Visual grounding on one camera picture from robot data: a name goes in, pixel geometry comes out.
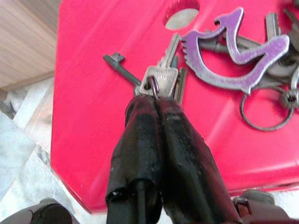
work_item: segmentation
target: wooden surface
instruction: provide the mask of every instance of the wooden surface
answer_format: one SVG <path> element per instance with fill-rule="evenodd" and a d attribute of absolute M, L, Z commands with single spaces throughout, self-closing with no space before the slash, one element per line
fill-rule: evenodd
<path fill-rule="evenodd" d="M 0 3 L 0 89 L 53 75 L 60 0 Z"/>

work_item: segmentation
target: silver key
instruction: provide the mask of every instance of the silver key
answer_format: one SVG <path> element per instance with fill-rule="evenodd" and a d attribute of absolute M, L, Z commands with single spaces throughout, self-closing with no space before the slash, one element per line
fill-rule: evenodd
<path fill-rule="evenodd" d="M 159 86 L 158 96 L 171 97 L 178 78 L 178 69 L 171 68 L 170 65 L 178 48 L 179 41 L 179 34 L 174 34 L 170 45 L 166 50 L 165 57 L 158 63 L 157 66 L 148 67 L 139 88 L 140 94 L 153 96 L 152 89 L 147 88 L 147 79 L 149 76 L 154 76 Z"/>
<path fill-rule="evenodd" d="M 174 99 L 176 101 L 178 101 L 180 105 L 182 105 L 182 102 L 183 102 L 186 77 L 187 77 L 187 69 L 180 68 L 179 76 L 178 76 L 178 80 L 177 80 L 177 84 L 176 84 L 176 89 L 174 91 Z"/>
<path fill-rule="evenodd" d="M 268 41 L 281 34 L 281 30 L 278 26 L 277 13 L 269 13 L 266 15 L 266 30 Z"/>

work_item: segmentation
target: purple keychain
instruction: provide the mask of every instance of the purple keychain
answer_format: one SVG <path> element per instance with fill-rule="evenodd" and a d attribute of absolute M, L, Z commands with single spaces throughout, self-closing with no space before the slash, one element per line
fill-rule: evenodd
<path fill-rule="evenodd" d="M 244 9 L 238 7 L 229 14 L 224 14 L 215 19 L 219 22 L 219 28 L 211 33 L 190 31 L 182 37 L 185 59 L 187 65 L 195 72 L 201 80 L 221 88 L 241 90 L 246 94 L 255 87 L 262 79 L 266 70 L 281 58 L 289 49 L 289 37 L 280 35 L 272 38 L 270 41 L 253 49 L 239 51 L 237 48 L 236 37 L 239 31 Z M 236 64 L 246 64 L 252 59 L 263 56 L 255 65 L 253 70 L 242 77 L 224 77 L 218 75 L 206 67 L 200 54 L 200 40 L 207 40 L 219 36 L 226 30 L 226 42 L 228 52 Z"/>

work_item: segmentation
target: marble floor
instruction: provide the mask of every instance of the marble floor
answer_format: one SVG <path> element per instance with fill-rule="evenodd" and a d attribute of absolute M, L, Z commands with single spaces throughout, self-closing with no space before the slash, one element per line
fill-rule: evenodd
<path fill-rule="evenodd" d="M 81 224 L 104 224 L 106 214 L 89 214 L 50 167 L 53 78 L 10 92 L 0 102 L 0 221 L 52 197 Z M 299 218 L 299 191 L 274 192 L 277 205 Z M 160 224 L 170 224 L 163 212 Z"/>

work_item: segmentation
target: key head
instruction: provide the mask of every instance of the key head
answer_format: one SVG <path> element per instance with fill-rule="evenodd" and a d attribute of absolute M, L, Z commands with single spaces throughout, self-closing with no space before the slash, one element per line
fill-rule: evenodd
<path fill-rule="evenodd" d="M 147 89 L 147 77 L 154 76 L 158 82 L 159 92 L 158 97 L 171 97 L 174 90 L 177 78 L 178 69 L 176 68 L 162 68 L 159 66 L 150 66 L 146 70 L 145 76 L 141 82 L 139 92 L 140 94 L 153 96 L 151 88 Z"/>

